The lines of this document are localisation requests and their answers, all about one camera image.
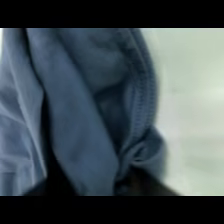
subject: wrinkled fabric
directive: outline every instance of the wrinkled fabric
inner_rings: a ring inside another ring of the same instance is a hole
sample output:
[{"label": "wrinkled fabric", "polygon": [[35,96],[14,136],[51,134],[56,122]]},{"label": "wrinkled fabric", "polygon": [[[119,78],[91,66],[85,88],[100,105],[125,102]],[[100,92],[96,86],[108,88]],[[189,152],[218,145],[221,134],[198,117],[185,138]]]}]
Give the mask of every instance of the wrinkled fabric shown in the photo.
[{"label": "wrinkled fabric", "polygon": [[46,179],[49,147],[79,195],[116,195],[131,167],[159,178],[156,96],[138,29],[5,29],[0,195]]}]

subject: blue garment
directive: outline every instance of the blue garment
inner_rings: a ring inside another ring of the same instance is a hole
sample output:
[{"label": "blue garment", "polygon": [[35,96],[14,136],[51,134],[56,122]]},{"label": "blue garment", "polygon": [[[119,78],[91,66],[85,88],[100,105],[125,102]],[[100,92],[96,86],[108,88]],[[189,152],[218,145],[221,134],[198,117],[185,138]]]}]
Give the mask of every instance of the blue garment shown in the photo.
[{"label": "blue garment", "polygon": [[158,177],[165,157],[153,127],[156,96],[138,29],[5,29],[0,195],[46,179],[48,147],[79,195],[116,195],[131,167]]}]

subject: blue fabric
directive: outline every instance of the blue fabric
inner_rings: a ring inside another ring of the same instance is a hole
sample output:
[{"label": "blue fabric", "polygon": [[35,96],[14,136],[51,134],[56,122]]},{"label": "blue fabric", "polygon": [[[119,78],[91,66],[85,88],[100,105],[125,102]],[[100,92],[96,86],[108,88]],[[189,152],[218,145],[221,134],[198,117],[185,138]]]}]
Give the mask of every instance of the blue fabric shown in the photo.
[{"label": "blue fabric", "polygon": [[5,29],[0,195],[47,178],[47,147],[80,195],[115,195],[130,167],[159,177],[156,95],[138,29]]}]

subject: cloth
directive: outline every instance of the cloth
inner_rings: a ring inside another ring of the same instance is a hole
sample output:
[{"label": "cloth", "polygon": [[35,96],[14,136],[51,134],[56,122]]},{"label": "cloth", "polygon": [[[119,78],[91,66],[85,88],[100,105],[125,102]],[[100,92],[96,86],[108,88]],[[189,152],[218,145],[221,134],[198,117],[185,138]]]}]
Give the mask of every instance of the cloth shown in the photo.
[{"label": "cloth", "polygon": [[78,195],[119,194],[132,167],[163,174],[138,29],[8,28],[0,63],[0,195],[48,178],[49,149]]}]

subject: clothing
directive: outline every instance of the clothing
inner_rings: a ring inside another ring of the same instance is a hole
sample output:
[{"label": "clothing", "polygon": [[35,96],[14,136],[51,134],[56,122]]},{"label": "clothing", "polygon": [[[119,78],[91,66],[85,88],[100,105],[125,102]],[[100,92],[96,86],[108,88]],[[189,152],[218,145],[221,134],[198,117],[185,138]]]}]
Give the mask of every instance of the clothing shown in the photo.
[{"label": "clothing", "polygon": [[132,167],[163,174],[138,29],[5,29],[0,80],[0,195],[48,178],[49,149],[78,195],[122,194]]}]

